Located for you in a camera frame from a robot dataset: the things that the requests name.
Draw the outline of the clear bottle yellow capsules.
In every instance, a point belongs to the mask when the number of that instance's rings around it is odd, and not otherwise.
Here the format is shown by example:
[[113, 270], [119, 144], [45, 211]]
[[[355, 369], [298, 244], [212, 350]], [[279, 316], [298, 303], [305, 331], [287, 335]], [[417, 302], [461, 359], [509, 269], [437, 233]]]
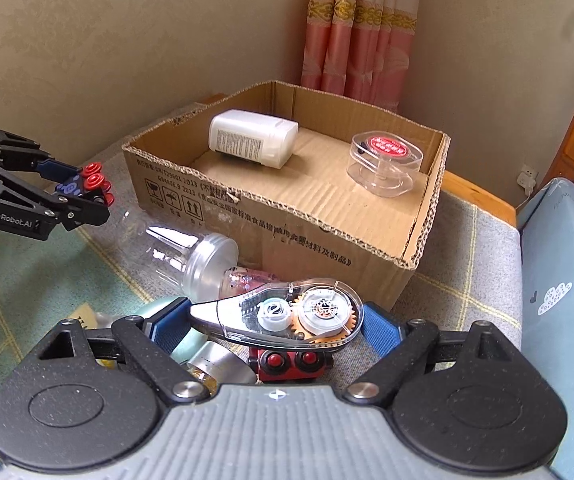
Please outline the clear bottle yellow capsules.
[[188, 372], [202, 382], [209, 393], [217, 393], [221, 385], [255, 385], [255, 371], [221, 344], [207, 341], [187, 361]]

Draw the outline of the large clear plastic jar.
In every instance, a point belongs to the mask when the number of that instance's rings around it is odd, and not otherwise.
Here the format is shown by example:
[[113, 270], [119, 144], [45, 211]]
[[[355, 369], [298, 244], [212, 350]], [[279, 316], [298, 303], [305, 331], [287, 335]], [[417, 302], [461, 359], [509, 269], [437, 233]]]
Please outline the large clear plastic jar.
[[221, 298], [225, 274], [239, 257], [230, 237], [138, 206], [113, 211], [106, 224], [93, 229], [92, 240], [155, 292], [193, 302]]

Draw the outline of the clear correction tape dispenser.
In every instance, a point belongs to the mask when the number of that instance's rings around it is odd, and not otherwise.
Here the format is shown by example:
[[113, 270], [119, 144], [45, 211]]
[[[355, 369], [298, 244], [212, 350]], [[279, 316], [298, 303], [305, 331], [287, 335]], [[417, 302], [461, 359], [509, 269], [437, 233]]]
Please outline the clear correction tape dispenser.
[[343, 282], [310, 278], [193, 304], [188, 320], [202, 333], [247, 347], [335, 352], [357, 337], [364, 304]]

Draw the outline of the red toy car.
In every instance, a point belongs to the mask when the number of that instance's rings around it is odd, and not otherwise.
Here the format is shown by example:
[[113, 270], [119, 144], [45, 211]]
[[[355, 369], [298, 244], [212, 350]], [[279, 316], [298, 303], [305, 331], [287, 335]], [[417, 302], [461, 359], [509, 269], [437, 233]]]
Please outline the red toy car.
[[334, 366], [334, 358], [323, 351], [278, 351], [251, 347], [248, 365], [263, 384], [315, 382]]

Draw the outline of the clear jar red label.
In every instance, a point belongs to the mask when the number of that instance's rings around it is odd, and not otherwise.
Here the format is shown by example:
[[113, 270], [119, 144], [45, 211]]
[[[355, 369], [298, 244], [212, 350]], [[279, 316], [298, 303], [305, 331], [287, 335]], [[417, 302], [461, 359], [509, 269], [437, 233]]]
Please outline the clear jar red label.
[[387, 131], [367, 131], [352, 137], [346, 173], [375, 196], [393, 198], [409, 192], [424, 161], [415, 144]]

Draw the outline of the white plastic bottle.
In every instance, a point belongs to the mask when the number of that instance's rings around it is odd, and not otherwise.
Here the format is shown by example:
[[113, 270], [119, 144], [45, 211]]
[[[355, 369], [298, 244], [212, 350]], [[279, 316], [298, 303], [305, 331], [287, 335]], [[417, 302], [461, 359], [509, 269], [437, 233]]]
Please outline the white plastic bottle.
[[209, 126], [211, 151], [281, 169], [293, 153], [299, 124], [289, 119], [226, 110], [214, 116]]

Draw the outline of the mint green round case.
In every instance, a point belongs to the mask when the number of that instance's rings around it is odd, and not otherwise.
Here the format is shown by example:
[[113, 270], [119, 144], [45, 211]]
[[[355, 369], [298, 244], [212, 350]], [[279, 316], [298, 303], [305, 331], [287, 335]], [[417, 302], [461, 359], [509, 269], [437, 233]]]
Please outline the mint green round case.
[[188, 321], [190, 307], [186, 297], [163, 298], [136, 312], [144, 319], [145, 335], [177, 363], [187, 362], [206, 342], [206, 335]]

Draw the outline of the grey green checked blanket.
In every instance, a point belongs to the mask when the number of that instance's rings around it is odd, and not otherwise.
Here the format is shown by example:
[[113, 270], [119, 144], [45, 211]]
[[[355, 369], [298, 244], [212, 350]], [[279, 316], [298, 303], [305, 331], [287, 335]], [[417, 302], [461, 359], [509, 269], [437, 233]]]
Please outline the grey green checked blanket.
[[[98, 316], [134, 314], [174, 287], [128, 258], [124, 214], [137, 211], [120, 153], [100, 155], [116, 204], [100, 228], [55, 229], [49, 240], [0, 232], [0, 383], [62, 318], [93, 326]], [[400, 318], [419, 316], [444, 330], [483, 318], [518, 344], [522, 332], [520, 236], [513, 227], [456, 196], [440, 196], [415, 273], [394, 304]]]

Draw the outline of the open cardboard box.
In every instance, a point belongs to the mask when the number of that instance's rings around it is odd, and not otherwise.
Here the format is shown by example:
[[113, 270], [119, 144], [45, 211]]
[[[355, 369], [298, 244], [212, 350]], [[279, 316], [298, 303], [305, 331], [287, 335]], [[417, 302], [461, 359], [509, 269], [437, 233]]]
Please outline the open cardboard box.
[[[211, 120], [226, 110], [291, 119], [300, 129], [285, 166], [212, 151]], [[354, 136], [395, 133], [424, 158], [409, 192], [375, 196], [346, 170]], [[285, 281], [335, 278], [391, 309], [424, 253], [450, 139], [360, 101], [266, 81], [158, 122], [124, 145], [138, 203], [232, 238], [239, 261]]]

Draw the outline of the pink curtain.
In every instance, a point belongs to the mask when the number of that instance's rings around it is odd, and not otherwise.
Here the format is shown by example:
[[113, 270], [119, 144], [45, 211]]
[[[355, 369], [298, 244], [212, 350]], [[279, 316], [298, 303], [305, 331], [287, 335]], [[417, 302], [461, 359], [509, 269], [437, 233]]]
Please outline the pink curtain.
[[395, 112], [419, 0], [308, 0], [303, 87]]

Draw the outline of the white wall socket charger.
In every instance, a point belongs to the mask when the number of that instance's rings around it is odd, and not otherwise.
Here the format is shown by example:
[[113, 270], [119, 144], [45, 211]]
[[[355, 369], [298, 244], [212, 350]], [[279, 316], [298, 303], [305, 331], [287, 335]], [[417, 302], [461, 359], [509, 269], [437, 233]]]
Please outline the white wall socket charger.
[[524, 195], [530, 197], [536, 187], [537, 172], [530, 166], [523, 165], [517, 177], [517, 184], [522, 188]]

